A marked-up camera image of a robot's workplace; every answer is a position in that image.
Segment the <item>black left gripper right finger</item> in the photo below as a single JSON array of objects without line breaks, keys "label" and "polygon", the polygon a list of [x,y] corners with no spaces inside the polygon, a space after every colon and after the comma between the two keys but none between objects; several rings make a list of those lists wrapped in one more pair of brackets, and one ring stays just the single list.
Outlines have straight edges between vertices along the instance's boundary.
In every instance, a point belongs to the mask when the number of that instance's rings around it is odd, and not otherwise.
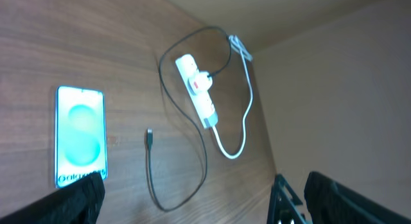
[{"label": "black left gripper right finger", "polygon": [[362,224],[407,223],[410,219],[312,171],[301,200],[282,174],[271,188],[267,223]]}]

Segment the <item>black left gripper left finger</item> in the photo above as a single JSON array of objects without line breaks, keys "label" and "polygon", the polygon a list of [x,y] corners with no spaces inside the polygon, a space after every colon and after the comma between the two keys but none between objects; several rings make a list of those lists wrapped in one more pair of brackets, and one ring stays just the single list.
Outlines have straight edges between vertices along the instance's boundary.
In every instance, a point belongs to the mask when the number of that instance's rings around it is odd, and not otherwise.
[{"label": "black left gripper left finger", "polygon": [[1,223],[95,224],[105,197],[103,179],[91,173],[1,218]]}]

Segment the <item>Samsung Galaxy smartphone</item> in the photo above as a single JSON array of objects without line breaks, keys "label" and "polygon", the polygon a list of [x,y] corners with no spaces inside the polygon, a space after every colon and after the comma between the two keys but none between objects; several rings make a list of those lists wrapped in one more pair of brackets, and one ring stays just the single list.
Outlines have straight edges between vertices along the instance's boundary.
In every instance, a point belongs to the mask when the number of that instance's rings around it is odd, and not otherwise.
[{"label": "Samsung Galaxy smartphone", "polygon": [[105,95],[61,85],[55,98],[55,186],[90,173],[108,177]]}]

